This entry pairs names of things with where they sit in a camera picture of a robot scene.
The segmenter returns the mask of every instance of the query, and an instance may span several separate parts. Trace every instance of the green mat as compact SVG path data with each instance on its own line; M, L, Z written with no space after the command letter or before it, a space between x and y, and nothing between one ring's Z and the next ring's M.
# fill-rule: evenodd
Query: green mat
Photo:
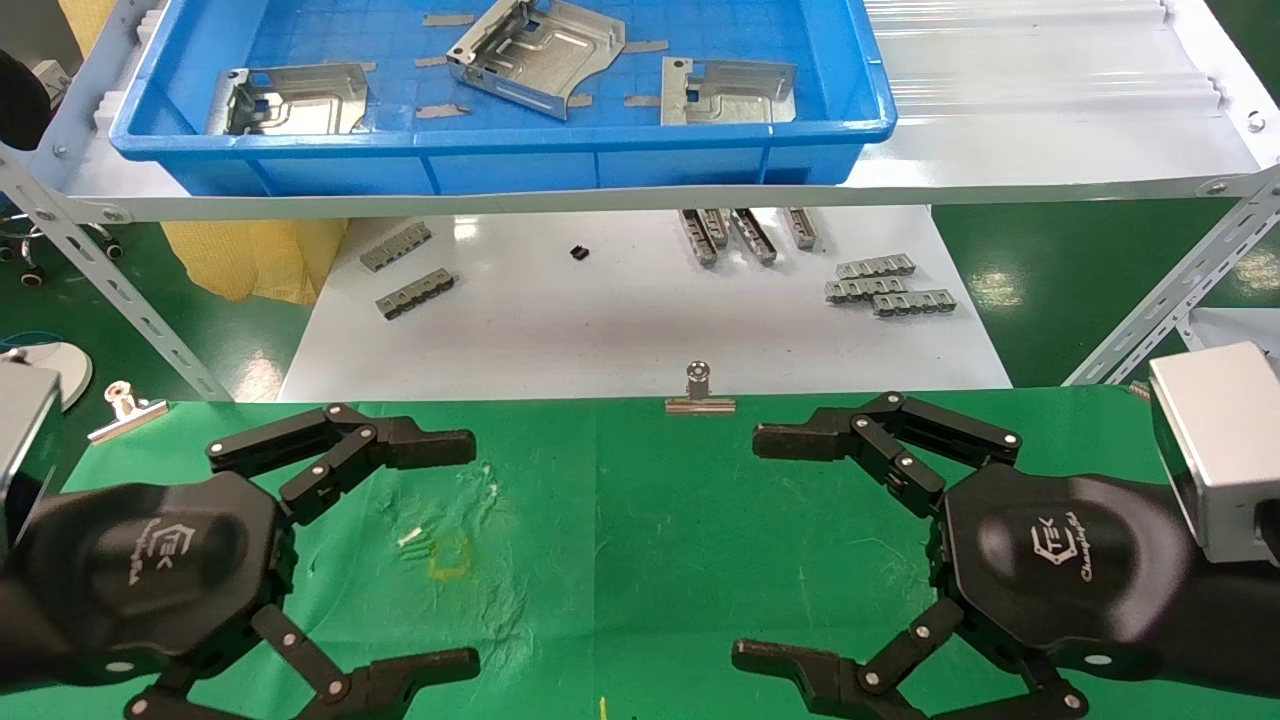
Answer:
M477 647L480 678L424 691L412 719L801 720L795 688L736 671L731 642L868 660L933 598L927 527L852 462L754 457L751 429L868 397L746 397L736 415L716 418L667 418L655 398L357 405L428 429L470 428L479 460L380 471L300 529L284 609L344 669ZM1121 389L923 397L1021 433L1028 473L1164 482L1148 407ZM90 450L68 489L204 479L206 443L302 409L179 404ZM261 482L274 489L289 475ZM1280 717L1272 700L1070 679L1093 703L1091 719ZM114 720L145 684L13 696L0 700L0 717ZM952 641L904 692L940 712L1023 685ZM308 697L265 646L192 693L260 720L292 717Z

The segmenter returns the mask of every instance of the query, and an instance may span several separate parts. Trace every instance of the white shelf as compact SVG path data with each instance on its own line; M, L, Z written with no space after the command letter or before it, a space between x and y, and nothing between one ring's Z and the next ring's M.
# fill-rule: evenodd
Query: white shelf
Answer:
M671 210L436 217L435 238L376 274L357 256L404 223L357 220L279 400L669 397L692 360L710 364L717 395L1009 387L927 208L813 214L817 251L759 209L777 263L731 247L713 269ZM591 255L575 261L575 245ZM950 290L959 309L878 319L827 305L837 261L892 252L919 265L909 287ZM396 320L374 307L439 266L457 287Z
M868 0L901 120L841 187L196 199L92 131L157 1L118 4L42 147L17 154L79 222L1185 197L1280 156L1280 113L1203 0Z

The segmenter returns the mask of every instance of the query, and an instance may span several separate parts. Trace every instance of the rolling chair wheel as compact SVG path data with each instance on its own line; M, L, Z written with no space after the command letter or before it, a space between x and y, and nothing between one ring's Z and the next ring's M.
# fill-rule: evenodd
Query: rolling chair wheel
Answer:
M27 287L40 287L45 284L45 269L31 268L22 274L22 284Z

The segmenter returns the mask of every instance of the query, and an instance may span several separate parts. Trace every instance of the robotic hand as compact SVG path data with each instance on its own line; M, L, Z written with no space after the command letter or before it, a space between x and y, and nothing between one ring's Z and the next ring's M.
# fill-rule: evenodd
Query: robotic hand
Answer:
M0 693L159 673L127 719L244 720L186 697L262 639L315 689L298 720L398 720L419 688L480 673L474 648L343 673L280 610L297 561L294 525L383 465L470 462L470 430L422 432L410 418L330 405L215 441L206 454L214 475L201 483L56 495L8 519L17 542L0 570ZM250 480L319 454L279 500ZM6 510L19 487L6 483Z
M975 471L946 488L902 443ZM810 712L849 720L924 720L897 687L952 634L1029 693L938 720L1083 717L1088 701L1059 667L1280 697L1280 569L1211 562L1170 487L1028 475L1014 468L1020 447L1015 433L892 392L758 427L755 455L849 457L927 519L938 601L865 665L750 639L733 644L733 665L794 680Z

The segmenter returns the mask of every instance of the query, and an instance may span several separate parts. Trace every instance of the blue plastic tray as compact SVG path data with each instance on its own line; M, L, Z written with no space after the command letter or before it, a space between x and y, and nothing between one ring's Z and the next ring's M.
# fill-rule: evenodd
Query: blue plastic tray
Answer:
M193 195L471 195L671 184L836 184L897 110L861 0L581 0L626 23L623 54L575 94L594 102L558 120L462 86L443 55L466 27L424 27L428 13L483 14L492 0L173 0L129 87L111 143L156 160ZM790 123L659 126L662 56L794 63ZM229 68L376 63L369 132L204 136ZM417 119L422 105L471 114Z

